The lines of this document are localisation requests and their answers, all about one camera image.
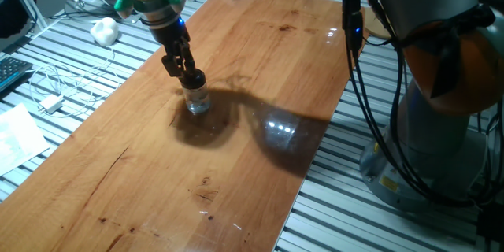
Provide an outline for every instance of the wooden table top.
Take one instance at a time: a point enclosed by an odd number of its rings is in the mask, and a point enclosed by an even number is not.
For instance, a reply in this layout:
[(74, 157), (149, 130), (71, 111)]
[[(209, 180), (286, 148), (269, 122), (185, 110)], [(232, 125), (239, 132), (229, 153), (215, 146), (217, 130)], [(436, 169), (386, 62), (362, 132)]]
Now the wooden table top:
[(208, 0), (210, 111), (158, 50), (0, 204), (0, 251), (270, 251), (348, 81), (340, 26), (329, 0)]

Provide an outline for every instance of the power adapter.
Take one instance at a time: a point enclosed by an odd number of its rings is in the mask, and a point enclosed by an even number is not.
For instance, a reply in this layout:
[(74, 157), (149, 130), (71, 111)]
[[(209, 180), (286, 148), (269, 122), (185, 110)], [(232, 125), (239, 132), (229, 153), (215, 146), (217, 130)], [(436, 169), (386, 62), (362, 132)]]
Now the power adapter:
[(44, 98), (39, 104), (41, 107), (39, 108), (40, 112), (47, 112), (49, 114), (53, 114), (56, 110), (62, 107), (63, 96), (56, 96), (54, 94), (49, 95), (47, 98)]

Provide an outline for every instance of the keyboard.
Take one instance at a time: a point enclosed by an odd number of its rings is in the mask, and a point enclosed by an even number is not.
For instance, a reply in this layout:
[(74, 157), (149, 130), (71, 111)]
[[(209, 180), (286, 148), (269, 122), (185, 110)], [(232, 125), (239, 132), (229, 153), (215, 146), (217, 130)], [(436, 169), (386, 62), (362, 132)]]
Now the keyboard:
[(12, 83), (16, 82), (31, 67), (31, 63), (12, 57), (3, 59), (0, 62), (0, 91), (5, 90)]

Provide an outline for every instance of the white paper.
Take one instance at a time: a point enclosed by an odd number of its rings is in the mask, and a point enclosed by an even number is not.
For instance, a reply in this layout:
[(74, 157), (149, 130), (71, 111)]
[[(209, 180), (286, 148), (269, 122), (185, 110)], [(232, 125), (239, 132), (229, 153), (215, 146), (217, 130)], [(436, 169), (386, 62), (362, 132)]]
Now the white paper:
[(49, 144), (22, 103), (0, 115), (0, 176), (48, 148)]

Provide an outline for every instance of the white crumpled object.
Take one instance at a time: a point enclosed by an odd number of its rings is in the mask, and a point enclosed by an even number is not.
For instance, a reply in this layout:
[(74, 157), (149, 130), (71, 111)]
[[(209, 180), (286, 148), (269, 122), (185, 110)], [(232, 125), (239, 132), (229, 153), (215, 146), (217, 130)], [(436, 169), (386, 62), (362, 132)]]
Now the white crumpled object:
[(116, 41), (119, 26), (113, 18), (106, 17), (96, 22), (89, 32), (99, 45), (107, 47)]

